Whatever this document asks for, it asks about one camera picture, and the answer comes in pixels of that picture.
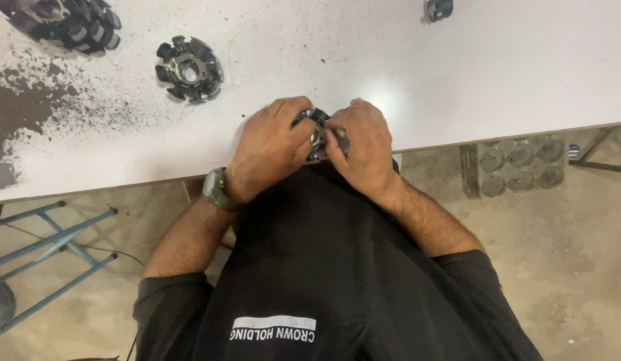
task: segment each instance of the blue metal stool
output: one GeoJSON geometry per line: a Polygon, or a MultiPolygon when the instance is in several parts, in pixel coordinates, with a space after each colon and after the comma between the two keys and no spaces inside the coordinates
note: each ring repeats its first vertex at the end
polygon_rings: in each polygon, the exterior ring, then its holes
{"type": "Polygon", "coordinates": [[[54,243],[54,245],[50,247],[49,250],[45,251],[45,253],[43,253],[39,258],[31,262],[28,262],[25,265],[22,265],[21,267],[18,267],[14,269],[13,271],[8,272],[7,274],[0,276],[0,292],[3,295],[3,297],[0,299],[7,300],[6,302],[8,303],[13,302],[13,299],[14,299],[13,295],[11,297],[9,296],[9,294],[5,295],[6,292],[7,293],[11,292],[11,290],[9,290],[9,286],[7,286],[7,283],[5,283],[5,281],[7,281],[11,277],[14,277],[20,272],[23,272],[24,270],[34,265],[37,265],[38,263],[41,263],[45,259],[48,259],[54,256],[55,254],[60,253],[62,251],[61,247],[63,246],[66,246],[67,248],[76,252],[79,256],[81,256],[81,258],[85,259],[92,267],[87,272],[74,278],[71,282],[67,283],[66,285],[58,289],[58,291],[55,291],[54,293],[47,296],[43,300],[39,301],[36,305],[29,307],[27,310],[25,310],[23,313],[19,314],[18,316],[11,317],[14,314],[15,305],[0,305],[0,312],[1,310],[3,311],[3,315],[1,315],[2,317],[0,316],[0,319],[4,319],[5,312],[11,313],[11,316],[9,317],[10,319],[7,322],[0,323],[0,335],[2,335],[4,332],[14,327],[15,325],[17,325],[18,323],[20,323],[22,320],[31,316],[32,314],[40,310],[45,305],[52,302],[60,295],[64,294],[66,291],[70,290],[72,287],[76,286],[77,284],[79,284],[81,281],[83,281],[87,277],[90,277],[90,275],[92,275],[94,272],[97,272],[98,270],[103,268],[105,265],[107,265],[108,263],[118,258],[118,254],[113,253],[106,259],[99,262],[96,259],[94,259],[92,256],[90,256],[85,250],[83,250],[83,248],[79,244],[77,244],[73,239],[77,234],[81,233],[85,228],[92,226],[93,224],[96,224],[100,220],[114,216],[115,214],[118,213],[118,209],[110,207],[109,211],[103,213],[102,215],[98,215],[94,218],[86,220],[85,222],[81,224],[77,224],[76,226],[73,226],[73,227],[70,227],[64,230],[45,213],[45,211],[49,211],[50,209],[64,207],[64,206],[65,206],[65,202],[59,201],[54,204],[50,204],[49,206],[44,206],[41,208],[33,209],[31,211],[23,212],[18,215],[3,218],[0,220],[0,226],[2,226],[4,224],[8,224],[16,220],[20,220],[26,217],[37,215],[41,217],[45,222],[47,222],[54,229],[54,231],[57,232],[53,236],[49,236],[48,238],[45,238],[44,240],[40,240],[29,246],[23,247],[19,250],[15,250],[14,252],[11,252],[10,254],[6,256],[2,256],[0,258],[0,265],[3,265],[9,261],[19,258],[20,256],[23,256],[34,250],[37,250],[45,245],[54,243]]]}

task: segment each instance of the concrete floor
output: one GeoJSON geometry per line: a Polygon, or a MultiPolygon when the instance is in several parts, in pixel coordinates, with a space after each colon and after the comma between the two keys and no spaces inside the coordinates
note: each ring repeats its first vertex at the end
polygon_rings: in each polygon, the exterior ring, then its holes
{"type": "MultiPolygon", "coordinates": [[[[563,134],[567,139],[593,132],[563,134]]],[[[592,158],[621,164],[607,143],[592,158]]],[[[621,174],[567,168],[552,190],[469,201],[461,190],[457,147],[404,153],[402,176],[441,202],[485,245],[504,293],[546,360],[621,360],[621,174]]],[[[181,183],[140,186],[7,204],[10,216],[64,199],[50,211],[69,227],[107,210],[120,213],[77,236],[81,244],[120,250],[146,261],[188,202],[181,183]]],[[[48,236],[40,219],[14,226],[48,236]]],[[[36,241],[0,227],[0,256],[36,241]]],[[[90,250],[98,258],[108,253],[90,250]]],[[[221,249],[207,273],[216,278],[229,251],[221,249]]],[[[16,265],[0,267],[7,272],[16,265]]],[[[87,269],[63,252],[9,281],[20,312],[87,269]]],[[[125,359],[136,331],[131,317],[142,267],[121,256],[104,270],[0,337],[0,360],[125,359]]]]}

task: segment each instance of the hand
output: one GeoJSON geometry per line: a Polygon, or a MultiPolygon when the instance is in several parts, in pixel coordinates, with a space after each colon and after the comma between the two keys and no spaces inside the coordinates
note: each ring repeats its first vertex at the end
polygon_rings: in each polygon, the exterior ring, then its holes
{"type": "Polygon", "coordinates": [[[326,155],[330,161],[354,189],[379,203],[399,179],[393,170],[393,137],[382,112],[357,98],[355,105],[336,114],[325,127],[326,155]],[[333,128],[346,131],[351,146],[347,154],[339,148],[330,130],[333,128]]]}
{"type": "Polygon", "coordinates": [[[299,112],[312,108],[305,96],[277,99],[246,122],[226,168],[228,198],[249,202],[299,169],[312,149],[315,123],[306,118],[292,129],[290,123],[299,112]]]}

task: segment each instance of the man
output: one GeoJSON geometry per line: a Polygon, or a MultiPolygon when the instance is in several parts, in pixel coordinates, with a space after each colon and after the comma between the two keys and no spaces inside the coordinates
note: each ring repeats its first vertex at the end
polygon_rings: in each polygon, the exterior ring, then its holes
{"type": "Polygon", "coordinates": [[[311,108],[257,112],[165,235],[134,306],[137,359],[540,360],[480,242],[394,171],[382,112],[358,98],[326,124],[351,151],[327,130],[332,165],[302,166],[315,125],[290,123],[311,108]],[[242,204],[213,290],[203,271],[242,204]]]}

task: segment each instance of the white table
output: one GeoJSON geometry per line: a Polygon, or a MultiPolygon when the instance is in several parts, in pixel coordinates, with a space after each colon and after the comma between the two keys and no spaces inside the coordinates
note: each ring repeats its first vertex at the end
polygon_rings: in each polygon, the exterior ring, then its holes
{"type": "Polygon", "coordinates": [[[64,96],[82,112],[66,105],[43,134],[4,143],[18,176],[0,201],[208,173],[229,162],[252,113],[299,94],[330,114],[371,101],[394,150],[621,122],[621,0],[455,0],[430,25],[407,0],[112,5],[121,45],[93,59],[38,45],[0,13],[0,71],[21,64],[28,83],[50,84],[32,67],[53,61],[59,84],[89,90],[64,96]],[[175,35],[222,61],[216,100],[178,103],[156,80],[154,53],[175,35]]]}

